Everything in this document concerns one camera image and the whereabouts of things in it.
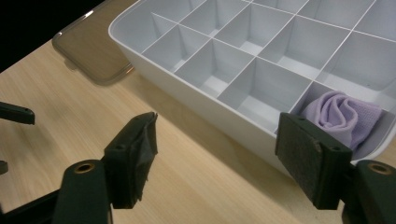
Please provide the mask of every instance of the plastic divider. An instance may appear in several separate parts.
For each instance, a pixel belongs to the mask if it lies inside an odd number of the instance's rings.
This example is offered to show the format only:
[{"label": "plastic divider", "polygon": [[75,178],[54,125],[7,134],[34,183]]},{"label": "plastic divider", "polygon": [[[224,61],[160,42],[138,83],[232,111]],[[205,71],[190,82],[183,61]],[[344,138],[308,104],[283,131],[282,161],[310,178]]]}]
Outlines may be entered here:
[{"label": "plastic divider", "polygon": [[181,24],[205,35],[214,36],[247,5],[248,2],[240,0],[206,0]]},{"label": "plastic divider", "polygon": [[254,3],[296,13],[306,3],[306,0],[254,0]]},{"label": "plastic divider", "polygon": [[356,31],[396,41],[396,1],[376,0],[356,26]]},{"label": "plastic divider", "polygon": [[348,34],[346,29],[295,17],[259,57],[315,79]]},{"label": "plastic divider", "polygon": [[390,110],[396,106],[395,58],[395,42],[354,32],[317,81]]},{"label": "plastic divider", "polygon": [[143,55],[169,72],[175,72],[209,37],[178,25],[143,52]]},{"label": "plastic divider", "polygon": [[291,110],[310,82],[305,77],[256,58],[218,99],[273,132],[280,112]]},{"label": "plastic divider", "polygon": [[167,18],[168,20],[179,22],[205,0],[150,0],[152,2],[152,12]]},{"label": "plastic divider", "polygon": [[228,23],[216,39],[257,55],[291,19],[286,12],[251,4]]},{"label": "plastic divider", "polygon": [[301,16],[352,29],[375,0],[309,0]]},{"label": "plastic divider", "polygon": [[211,40],[176,75],[216,98],[252,59],[252,55]]}]

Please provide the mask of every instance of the organizer compartment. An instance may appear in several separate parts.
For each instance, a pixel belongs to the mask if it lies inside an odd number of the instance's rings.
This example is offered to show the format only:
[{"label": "organizer compartment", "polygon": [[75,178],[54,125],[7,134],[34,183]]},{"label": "organizer compartment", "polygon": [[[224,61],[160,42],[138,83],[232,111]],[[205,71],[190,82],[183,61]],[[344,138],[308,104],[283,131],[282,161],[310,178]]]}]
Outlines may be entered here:
[{"label": "organizer compartment", "polygon": [[227,24],[215,38],[257,55],[291,17],[289,13],[252,4]]},{"label": "organizer compartment", "polygon": [[396,106],[395,42],[354,32],[317,81],[386,110]]},{"label": "organizer compartment", "polygon": [[376,0],[356,31],[396,41],[396,1]]},{"label": "organizer compartment", "polygon": [[211,40],[177,70],[176,75],[217,97],[252,59],[249,54]]},{"label": "organizer compartment", "polygon": [[204,1],[205,0],[151,0],[150,3],[153,13],[171,21],[181,21]]},{"label": "organizer compartment", "polygon": [[389,0],[141,0],[109,34],[143,77],[286,173],[274,152],[279,115],[301,115],[327,91],[383,109],[353,162],[389,144],[395,7]]},{"label": "organizer compartment", "polygon": [[315,78],[349,31],[295,17],[259,54],[297,74]]},{"label": "organizer compartment", "polygon": [[306,0],[254,0],[254,3],[296,13],[304,5]]},{"label": "organizer compartment", "polygon": [[206,0],[181,24],[203,34],[214,36],[247,5],[247,2],[240,0]]},{"label": "organizer compartment", "polygon": [[207,36],[178,25],[144,51],[143,55],[169,72],[175,72],[208,40]]},{"label": "organizer compartment", "polygon": [[374,0],[309,0],[299,15],[353,28]]},{"label": "organizer compartment", "polygon": [[147,1],[137,11],[124,15],[119,26],[114,27],[113,37],[124,47],[141,53],[175,25],[174,22],[152,13],[151,3]]},{"label": "organizer compartment", "polygon": [[219,100],[273,132],[282,111],[290,111],[310,80],[262,59],[253,61]]}]

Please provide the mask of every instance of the lavender cloth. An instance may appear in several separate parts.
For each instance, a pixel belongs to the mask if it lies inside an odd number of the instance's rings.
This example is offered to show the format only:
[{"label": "lavender cloth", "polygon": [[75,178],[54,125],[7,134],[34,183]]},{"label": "lavender cloth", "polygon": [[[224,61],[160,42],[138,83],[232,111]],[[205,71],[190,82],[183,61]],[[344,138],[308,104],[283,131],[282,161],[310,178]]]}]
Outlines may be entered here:
[{"label": "lavender cloth", "polygon": [[329,91],[309,104],[303,116],[351,149],[366,139],[381,115],[378,105]]}]

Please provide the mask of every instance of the wooden surface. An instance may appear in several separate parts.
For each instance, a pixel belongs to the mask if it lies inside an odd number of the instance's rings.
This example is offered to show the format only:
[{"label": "wooden surface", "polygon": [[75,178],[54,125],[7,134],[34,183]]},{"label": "wooden surface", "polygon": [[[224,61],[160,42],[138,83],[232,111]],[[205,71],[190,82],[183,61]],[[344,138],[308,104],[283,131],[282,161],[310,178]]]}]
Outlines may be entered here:
[{"label": "wooden surface", "polygon": [[[132,117],[155,111],[159,154],[122,223],[341,223],[317,211],[288,177],[133,72],[92,84],[47,43],[0,74],[0,101],[32,109],[36,125],[0,119],[0,204],[5,212],[60,187],[64,169],[100,159]],[[396,142],[379,158],[396,166]]]}]

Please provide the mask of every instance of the black clamp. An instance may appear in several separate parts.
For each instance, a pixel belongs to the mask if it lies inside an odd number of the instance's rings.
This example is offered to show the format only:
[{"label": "black clamp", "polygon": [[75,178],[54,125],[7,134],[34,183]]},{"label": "black clamp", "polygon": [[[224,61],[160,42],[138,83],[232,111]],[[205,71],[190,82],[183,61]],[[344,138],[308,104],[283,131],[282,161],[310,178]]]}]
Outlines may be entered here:
[{"label": "black clamp", "polygon": [[352,165],[352,150],[309,120],[282,113],[276,155],[317,209],[335,210],[344,223],[396,223],[396,170],[379,161]]}]

